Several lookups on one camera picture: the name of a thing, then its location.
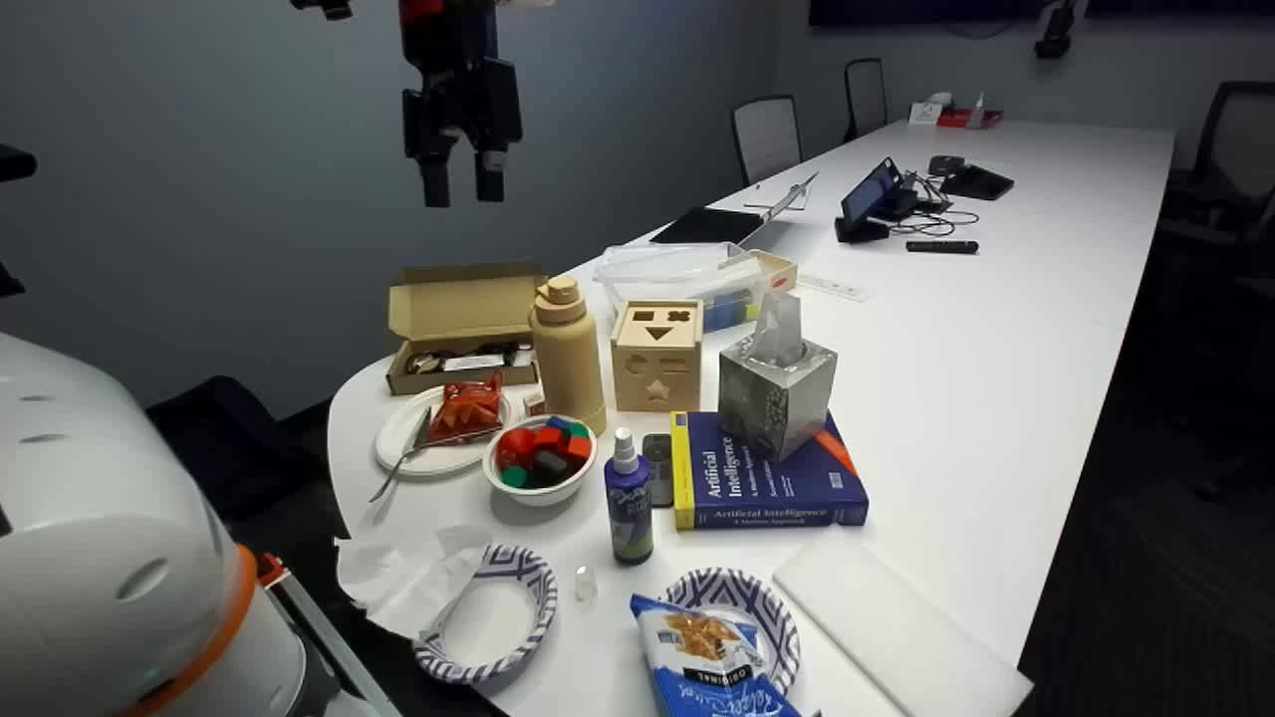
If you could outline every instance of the paper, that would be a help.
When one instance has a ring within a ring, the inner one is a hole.
[[[752,361],[798,368],[805,353],[799,343],[799,300],[765,291],[762,318],[752,339],[740,348]]]
[[[946,104],[912,104],[912,116],[910,116],[910,122],[912,126],[938,126],[939,122],[939,116],[946,116]]]
[[[858,535],[823,530],[777,587],[899,715],[1017,715],[1033,680],[877,563]]]
[[[489,535],[441,526],[421,547],[393,549],[386,537],[333,542],[333,577],[367,623],[417,642],[465,592]]]

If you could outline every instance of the wall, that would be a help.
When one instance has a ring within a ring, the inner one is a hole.
[[[28,284],[0,331],[143,404],[234,375],[287,415],[393,348],[393,267],[568,267],[737,189],[729,108],[772,80],[772,0],[502,14],[525,142],[502,207],[474,207],[457,146],[452,213],[400,153],[393,8],[4,0],[0,134],[42,166],[0,189],[0,261]]]
[[[813,32],[810,0],[780,14],[777,88],[799,104],[810,153],[843,132],[839,65],[882,56],[892,116],[915,96],[952,88],[964,104],[989,93],[1025,120],[1142,122],[1178,132],[1178,162],[1193,162],[1207,100],[1221,80],[1275,80],[1275,24],[1171,24],[1085,20],[1072,56],[1037,65],[1040,24],[1017,24],[989,41],[955,32],[989,27],[873,27]]]

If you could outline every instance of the wooden box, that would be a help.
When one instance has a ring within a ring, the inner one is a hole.
[[[627,302],[611,361],[616,412],[697,412],[701,302]]]

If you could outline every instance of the snack bag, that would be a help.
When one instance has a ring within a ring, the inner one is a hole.
[[[645,667],[667,717],[798,717],[765,677],[757,627],[632,592]]]

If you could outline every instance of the blue book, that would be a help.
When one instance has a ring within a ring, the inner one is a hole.
[[[772,464],[726,434],[716,415],[673,415],[677,530],[863,526],[867,493],[827,415],[823,429]]]

